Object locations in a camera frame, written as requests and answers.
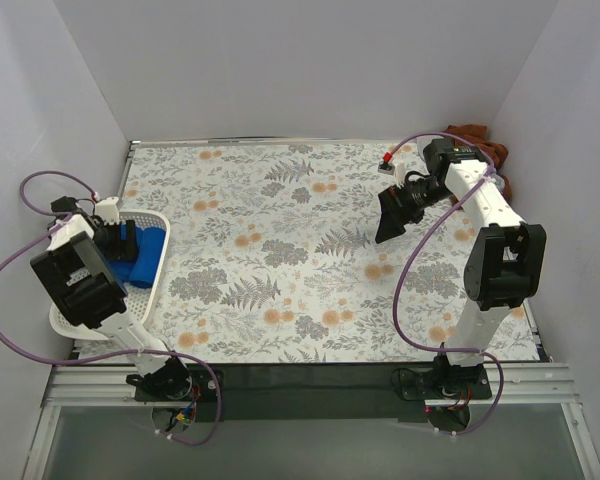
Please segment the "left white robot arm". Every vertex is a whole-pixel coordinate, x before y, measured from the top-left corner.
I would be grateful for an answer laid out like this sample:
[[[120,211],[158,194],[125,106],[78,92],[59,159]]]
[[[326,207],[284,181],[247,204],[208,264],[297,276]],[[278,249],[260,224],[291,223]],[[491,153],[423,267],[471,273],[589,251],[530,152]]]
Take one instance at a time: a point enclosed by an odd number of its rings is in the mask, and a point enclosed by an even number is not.
[[[51,212],[56,230],[30,265],[56,309],[72,326],[95,331],[124,350],[137,369],[130,384],[159,399],[185,398],[191,373],[126,301],[130,287],[155,289],[168,230],[121,219],[114,197],[87,213],[77,199],[63,196],[52,202]]]

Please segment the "blue towel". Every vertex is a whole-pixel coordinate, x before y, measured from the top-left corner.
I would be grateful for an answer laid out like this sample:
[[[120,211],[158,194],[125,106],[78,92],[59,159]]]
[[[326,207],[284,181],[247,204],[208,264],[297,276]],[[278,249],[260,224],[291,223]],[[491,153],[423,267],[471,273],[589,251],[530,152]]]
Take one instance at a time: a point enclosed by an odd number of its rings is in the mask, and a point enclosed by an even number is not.
[[[166,231],[158,227],[137,229],[139,254],[135,261],[128,281],[137,288],[150,289],[155,279],[165,244]]]
[[[129,278],[130,271],[135,262],[123,262],[120,260],[108,260],[111,268],[117,277],[123,281],[127,282]]]

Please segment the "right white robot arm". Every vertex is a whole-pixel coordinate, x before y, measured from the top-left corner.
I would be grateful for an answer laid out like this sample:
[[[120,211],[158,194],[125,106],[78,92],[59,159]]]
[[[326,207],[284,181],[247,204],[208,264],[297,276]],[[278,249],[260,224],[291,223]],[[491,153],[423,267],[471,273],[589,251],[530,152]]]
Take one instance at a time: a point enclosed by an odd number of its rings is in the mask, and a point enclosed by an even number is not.
[[[403,235],[419,223],[426,208],[455,198],[477,236],[466,262],[467,296],[455,332],[434,348],[431,366],[403,374],[405,397],[436,395],[488,398],[486,349],[502,321],[539,287],[546,232],[529,224],[505,200],[493,181],[495,166],[479,147],[450,134],[434,136],[421,151],[425,172],[409,171],[388,151],[379,171],[394,185],[379,196],[378,244]]]

